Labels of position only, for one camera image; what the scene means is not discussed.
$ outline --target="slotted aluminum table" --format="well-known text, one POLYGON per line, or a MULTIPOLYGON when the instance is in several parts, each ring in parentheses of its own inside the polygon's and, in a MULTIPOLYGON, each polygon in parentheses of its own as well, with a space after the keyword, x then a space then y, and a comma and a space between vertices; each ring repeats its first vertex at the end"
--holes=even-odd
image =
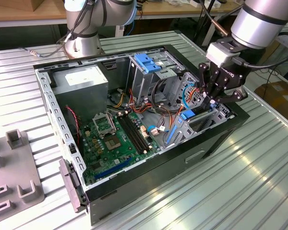
MULTIPOLYGON (((175 32, 101 40, 109 52, 172 44, 192 63, 204 53, 175 32)), ((35 47, 50 53, 55 45, 35 47)), ((9 229, 91 229, 73 211, 59 173, 53 136, 32 65, 64 60, 63 52, 38 59, 19 49, 0 51, 0 137, 26 131, 45 200, 2 222, 9 229)), ((214 155, 113 213, 95 229, 288 229, 288 122, 256 96, 239 105, 251 116, 214 155)))

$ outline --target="wooden shelf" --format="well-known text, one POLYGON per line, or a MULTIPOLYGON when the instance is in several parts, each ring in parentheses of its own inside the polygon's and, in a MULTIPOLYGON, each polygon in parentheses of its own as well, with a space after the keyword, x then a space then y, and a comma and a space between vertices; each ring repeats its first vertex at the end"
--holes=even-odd
MULTIPOLYGON (((232 1, 222 4, 220 8, 213 8, 211 12, 229 12, 238 5, 232 1)), ((200 14, 202 8, 189 4, 173 6, 167 2, 146 2, 143 4, 143 15, 182 15, 200 14)), ((23 20, 51 20, 66 19, 62 0, 45 0, 34 12, 17 10, 0 6, 0 22, 23 20)))

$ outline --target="green motherboard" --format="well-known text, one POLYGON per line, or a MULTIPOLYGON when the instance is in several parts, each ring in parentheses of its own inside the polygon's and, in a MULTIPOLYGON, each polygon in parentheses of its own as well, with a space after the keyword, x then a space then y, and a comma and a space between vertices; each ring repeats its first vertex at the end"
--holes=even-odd
POLYGON ((86 170, 83 176, 86 184, 92 184, 160 151, 157 143, 147 131, 145 133, 148 136, 144 134, 145 138, 143 137, 144 126, 136 113, 131 112, 125 115, 124 119, 127 119, 129 126, 122 123, 120 119, 122 118, 117 116, 112 118, 116 134, 109 133, 103 138, 100 138, 99 132, 109 129, 107 119, 99 119, 98 128, 93 121, 80 128, 84 145, 83 159, 86 170), (139 134, 145 142, 144 145, 149 147, 147 151, 139 150, 137 141, 134 140, 134 136, 139 138, 139 134))

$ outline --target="blue drive bay latch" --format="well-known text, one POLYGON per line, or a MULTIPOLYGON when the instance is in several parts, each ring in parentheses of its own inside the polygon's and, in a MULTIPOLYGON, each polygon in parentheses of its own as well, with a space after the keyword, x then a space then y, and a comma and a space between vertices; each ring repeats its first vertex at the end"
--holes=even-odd
POLYGON ((142 66, 147 73, 152 73, 161 70, 161 67, 156 65, 147 54, 134 55, 135 60, 142 66))

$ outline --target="gray plastic holder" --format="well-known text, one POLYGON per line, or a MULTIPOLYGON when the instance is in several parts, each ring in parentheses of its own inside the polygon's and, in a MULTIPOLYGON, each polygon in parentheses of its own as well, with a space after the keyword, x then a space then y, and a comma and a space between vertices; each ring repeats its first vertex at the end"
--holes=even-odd
POLYGON ((44 198, 27 134, 7 132, 0 138, 0 221, 44 198))

